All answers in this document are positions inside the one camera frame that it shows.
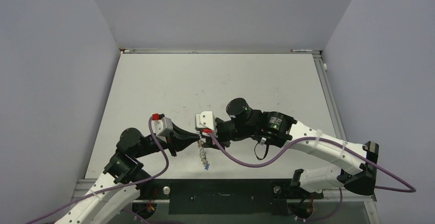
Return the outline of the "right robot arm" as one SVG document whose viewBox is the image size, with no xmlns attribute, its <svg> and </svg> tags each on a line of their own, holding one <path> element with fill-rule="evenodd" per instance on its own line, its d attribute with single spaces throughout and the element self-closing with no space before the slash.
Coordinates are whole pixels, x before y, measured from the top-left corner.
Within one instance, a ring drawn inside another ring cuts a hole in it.
<svg viewBox="0 0 435 224">
<path fill-rule="evenodd" d="M 290 191 L 296 197 L 322 193 L 326 189 L 345 188 L 363 196 L 374 193 L 379 145 L 374 142 L 354 144 L 315 130 L 295 118 L 276 111 L 252 109 L 245 99 L 235 98 L 226 106 L 230 120 L 215 117 L 211 111 L 195 116 L 195 128 L 205 137 L 205 146 L 224 151 L 232 141 L 251 138 L 260 145 L 276 146 L 281 151 L 265 167 L 288 149 L 322 159 L 328 166 L 295 170 Z"/>
</svg>

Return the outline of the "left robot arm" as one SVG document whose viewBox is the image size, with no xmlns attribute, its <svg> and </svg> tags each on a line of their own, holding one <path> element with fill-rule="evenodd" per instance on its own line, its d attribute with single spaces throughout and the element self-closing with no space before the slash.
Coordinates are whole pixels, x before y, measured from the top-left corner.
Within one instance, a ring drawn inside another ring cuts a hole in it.
<svg viewBox="0 0 435 224">
<path fill-rule="evenodd" d="M 154 179 L 138 158 L 169 150 L 172 156 L 200 140 L 200 135 L 168 122 L 155 121 L 157 132 L 144 136 L 127 128 L 94 185 L 57 223 L 108 223 L 128 203 L 152 194 Z"/>
</svg>

